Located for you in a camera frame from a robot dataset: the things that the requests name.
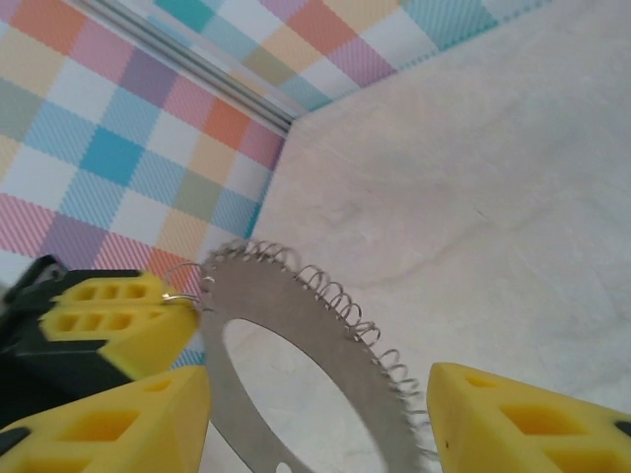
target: gray metal disc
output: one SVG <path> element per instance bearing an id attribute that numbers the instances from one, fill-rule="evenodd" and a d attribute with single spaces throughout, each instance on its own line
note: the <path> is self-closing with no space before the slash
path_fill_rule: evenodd
<path id="1" fill-rule="evenodd" d="M 324 297 L 335 283 L 328 283 L 323 273 L 306 282 L 300 271 L 288 269 L 286 253 L 278 248 L 228 245 L 202 264 L 202 303 L 213 310 L 200 322 L 213 390 L 213 425 L 254 473 L 275 473 L 280 463 L 293 473 L 313 473 L 268 427 L 239 380 L 223 333 L 228 322 L 244 319 L 285 338 L 329 375 L 371 434 L 388 473 L 420 471 L 422 450 L 409 423 L 404 392 L 359 336 L 359 328 L 370 327 L 370 322 L 353 329 L 344 320 L 348 312 L 337 310 L 344 298 L 334 296 L 338 304 L 332 304 L 331 297 Z M 389 366 L 400 367 L 404 365 L 398 358 Z"/>

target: circular hole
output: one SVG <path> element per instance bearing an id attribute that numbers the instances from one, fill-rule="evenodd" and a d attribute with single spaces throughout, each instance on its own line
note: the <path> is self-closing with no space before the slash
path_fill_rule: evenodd
<path id="1" fill-rule="evenodd" d="M 286 463 L 279 463 L 276 467 L 276 473 L 292 473 L 292 469 Z"/>
<path id="2" fill-rule="evenodd" d="M 386 472 L 374 440 L 346 396 L 300 349 L 245 320 L 228 323 L 224 341 L 261 417 L 307 466 L 316 472 L 330 471 L 330 465 Z M 277 469 L 280 472 L 291 470 Z"/>

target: plaid wall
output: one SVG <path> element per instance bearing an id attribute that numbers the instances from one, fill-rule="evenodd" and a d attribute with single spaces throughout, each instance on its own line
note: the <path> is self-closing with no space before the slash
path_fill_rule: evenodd
<path id="1" fill-rule="evenodd" d="M 106 0 L 294 116 L 547 0 Z"/>
<path id="2" fill-rule="evenodd" d="M 0 1 L 0 103 L 7 283 L 48 252 L 164 274 L 246 237 L 283 143 L 60 0 Z"/>

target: rectangular holes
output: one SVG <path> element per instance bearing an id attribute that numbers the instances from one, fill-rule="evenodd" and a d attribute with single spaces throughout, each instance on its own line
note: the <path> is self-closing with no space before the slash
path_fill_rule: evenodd
<path id="1" fill-rule="evenodd" d="M 99 328 L 101 322 L 103 322 L 104 315 L 102 313 L 89 313 L 84 318 L 81 329 L 86 332 L 93 332 Z"/>
<path id="2" fill-rule="evenodd" d="M 147 286 L 144 284 L 129 284 L 125 288 L 127 299 L 142 299 L 147 295 Z"/>
<path id="3" fill-rule="evenodd" d="M 117 441 L 138 418 L 137 411 L 91 412 L 60 438 L 62 441 Z"/>
<path id="4" fill-rule="evenodd" d="M 95 298 L 97 288 L 94 286 L 79 287 L 72 293 L 72 299 L 75 301 L 91 301 Z"/>
<path id="5" fill-rule="evenodd" d="M 105 286 L 101 291 L 101 299 L 111 300 L 118 296 L 118 286 Z"/>
<path id="6" fill-rule="evenodd" d="M 81 473 L 89 463 L 87 458 L 29 458 L 14 473 Z"/>
<path id="7" fill-rule="evenodd" d="M 160 392 L 164 391 L 171 385 L 170 379 L 165 379 L 163 381 L 155 382 L 154 384 L 150 384 L 143 389 L 145 392 Z"/>
<path id="8" fill-rule="evenodd" d="M 78 321 L 79 321 L 79 315 L 78 314 L 76 314 L 76 313 L 62 313 L 57 318 L 57 323 L 56 323 L 57 330 L 59 330 L 60 332 L 69 332 L 73 328 L 75 328 L 75 325 L 77 325 Z"/>
<path id="9" fill-rule="evenodd" d="M 543 405 L 501 406 L 500 410 L 527 436 L 577 436 L 585 430 L 563 412 Z"/>
<path id="10" fill-rule="evenodd" d="M 466 382 L 475 387 L 497 387 L 497 384 L 477 376 L 467 376 Z"/>
<path id="11" fill-rule="evenodd" d="M 115 312 L 111 316 L 107 328 L 109 328 L 109 330 L 123 330 L 131 325 L 132 317 L 133 314 L 129 312 Z"/>

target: metal ring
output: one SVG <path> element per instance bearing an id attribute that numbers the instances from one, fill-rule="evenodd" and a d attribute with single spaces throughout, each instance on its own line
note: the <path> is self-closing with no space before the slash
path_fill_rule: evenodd
<path id="1" fill-rule="evenodd" d="M 173 266 L 172 268 L 168 269 L 167 272 L 165 273 L 165 289 L 167 290 L 165 291 L 164 294 L 162 294 L 162 299 L 164 302 L 168 303 L 170 301 L 175 301 L 178 299 L 193 301 L 195 303 L 200 302 L 199 297 L 195 294 L 188 294 L 188 293 L 179 293 L 179 294 L 174 294 L 174 295 L 169 294 L 169 287 L 171 286 L 171 278 L 174 272 L 177 271 L 178 269 L 181 269 L 187 266 L 195 266 L 201 270 L 201 265 L 199 265 L 198 263 L 187 261 L 184 263 L 179 263 L 176 266 Z"/>

